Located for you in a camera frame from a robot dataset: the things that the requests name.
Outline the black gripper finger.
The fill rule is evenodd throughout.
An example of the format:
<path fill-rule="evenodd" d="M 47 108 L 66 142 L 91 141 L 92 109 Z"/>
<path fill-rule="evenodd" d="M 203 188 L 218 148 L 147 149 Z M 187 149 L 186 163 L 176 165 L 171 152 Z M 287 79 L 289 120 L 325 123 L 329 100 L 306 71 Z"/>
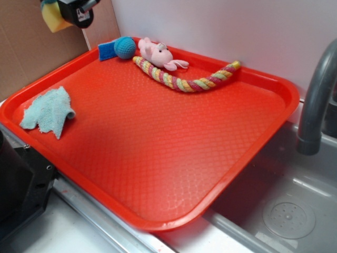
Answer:
<path fill-rule="evenodd" d="M 63 19 L 78 28 L 88 28 L 94 19 L 93 7 L 100 0 L 58 0 L 58 6 Z"/>

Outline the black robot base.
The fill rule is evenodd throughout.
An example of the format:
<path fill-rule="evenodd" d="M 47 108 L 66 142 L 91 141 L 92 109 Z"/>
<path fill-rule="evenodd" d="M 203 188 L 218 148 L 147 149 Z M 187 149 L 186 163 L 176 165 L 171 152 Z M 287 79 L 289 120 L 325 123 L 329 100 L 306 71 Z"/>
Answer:
<path fill-rule="evenodd" d="M 1 132 L 1 242 L 46 209 L 55 166 L 30 146 L 14 148 Z"/>

